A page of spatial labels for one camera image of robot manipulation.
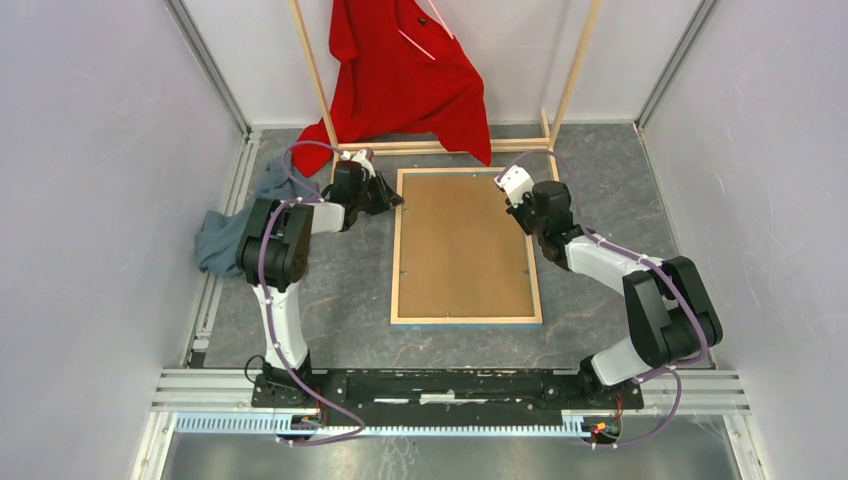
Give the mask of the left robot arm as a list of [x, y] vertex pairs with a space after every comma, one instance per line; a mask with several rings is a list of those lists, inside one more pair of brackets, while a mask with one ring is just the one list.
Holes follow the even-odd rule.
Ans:
[[339, 162], [334, 181], [318, 194], [255, 201], [236, 260], [262, 314], [266, 351], [254, 380], [261, 393], [277, 394], [295, 408], [314, 394], [299, 307], [312, 237], [345, 232], [362, 213], [380, 215], [403, 204], [402, 196], [366, 160]]

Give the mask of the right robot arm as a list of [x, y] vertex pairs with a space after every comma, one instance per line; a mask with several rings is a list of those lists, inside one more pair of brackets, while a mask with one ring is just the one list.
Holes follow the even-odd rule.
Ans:
[[585, 405], [602, 408], [626, 381], [641, 383], [700, 362], [721, 342], [723, 327], [691, 259], [637, 254], [579, 225], [562, 182], [502, 176], [496, 184], [506, 196], [507, 213], [536, 239], [548, 261], [624, 299], [627, 335], [579, 367], [577, 392]]

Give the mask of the blue picture frame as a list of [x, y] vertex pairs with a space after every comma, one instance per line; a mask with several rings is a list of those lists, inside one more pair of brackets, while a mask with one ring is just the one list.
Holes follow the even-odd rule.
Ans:
[[531, 239], [506, 212], [494, 167], [404, 168], [395, 211], [390, 322], [537, 325]]

